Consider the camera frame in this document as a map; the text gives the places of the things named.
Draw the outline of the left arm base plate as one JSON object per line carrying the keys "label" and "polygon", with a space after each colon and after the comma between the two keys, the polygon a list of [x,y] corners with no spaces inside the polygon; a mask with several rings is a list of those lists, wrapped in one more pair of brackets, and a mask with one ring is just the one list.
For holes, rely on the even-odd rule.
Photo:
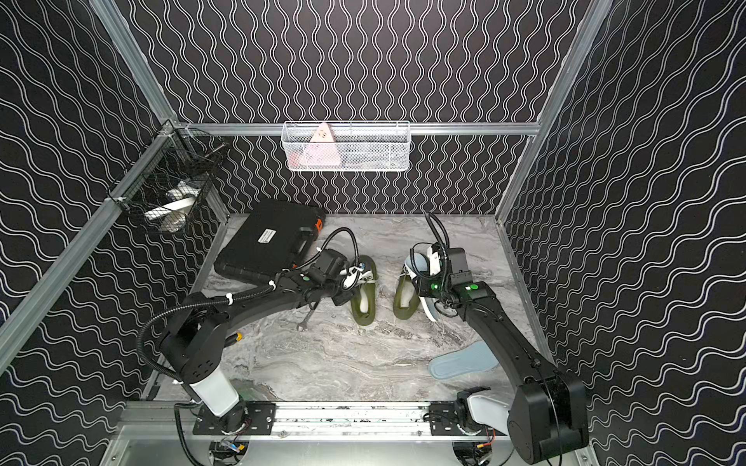
{"label": "left arm base plate", "polygon": [[192,434],[197,436],[271,434],[277,405],[267,401],[239,401],[225,415],[218,417],[208,407],[198,412]]}

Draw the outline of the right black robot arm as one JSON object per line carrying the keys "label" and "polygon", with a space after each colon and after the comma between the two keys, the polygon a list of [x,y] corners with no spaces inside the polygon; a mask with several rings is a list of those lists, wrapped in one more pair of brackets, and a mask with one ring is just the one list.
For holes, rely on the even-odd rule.
{"label": "right black robot arm", "polygon": [[562,458],[588,446],[584,384],[561,371],[526,339],[492,288],[474,280],[464,249],[411,252],[404,267],[425,307],[454,311],[487,345],[514,388],[511,397],[489,388],[460,392],[454,404],[460,430],[504,434],[528,464]]}

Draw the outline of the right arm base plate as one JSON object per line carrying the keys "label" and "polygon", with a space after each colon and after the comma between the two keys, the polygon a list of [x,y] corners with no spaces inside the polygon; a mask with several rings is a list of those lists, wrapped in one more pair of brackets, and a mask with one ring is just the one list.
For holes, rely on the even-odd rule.
{"label": "right arm base plate", "polygon": [[423,421],[429,425],[433,436],[504,436],[500,430],[474,421],[460,401],[430,403]]}

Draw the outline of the olive green shoe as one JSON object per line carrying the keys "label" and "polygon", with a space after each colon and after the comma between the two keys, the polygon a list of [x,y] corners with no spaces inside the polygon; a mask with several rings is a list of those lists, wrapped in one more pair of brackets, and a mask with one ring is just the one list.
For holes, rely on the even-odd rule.
{"label": "olive green shoe", "polygon": [[359,266],[361,277],[351,300],[351,313],[358,325],[368,326],[374,322],[376,316],[378,272],[370,256],[361,256]]}
{"label": "olive green shoe", "polygon": [[420,299],[409,269],[404,266],[398,277],[394,293],[394,315],[399,320],[409,320],[417,312]]}

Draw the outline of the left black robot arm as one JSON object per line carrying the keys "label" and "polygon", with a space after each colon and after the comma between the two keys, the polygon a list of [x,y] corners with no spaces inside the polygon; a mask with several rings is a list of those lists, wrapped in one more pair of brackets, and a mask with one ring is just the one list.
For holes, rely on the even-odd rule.
{"label": "left black robot arm", "polygon": [[374,276],[371,257],[350,261],[337,250],[323,250],[305,267],[283,270],[263,287],[192,300],[150,318],[138,332],[137,353],[151,369],[186,386],[214,417],[236,417],[242,398],[223,374],[221,358],[239,330],[327,298],[341,306]]}

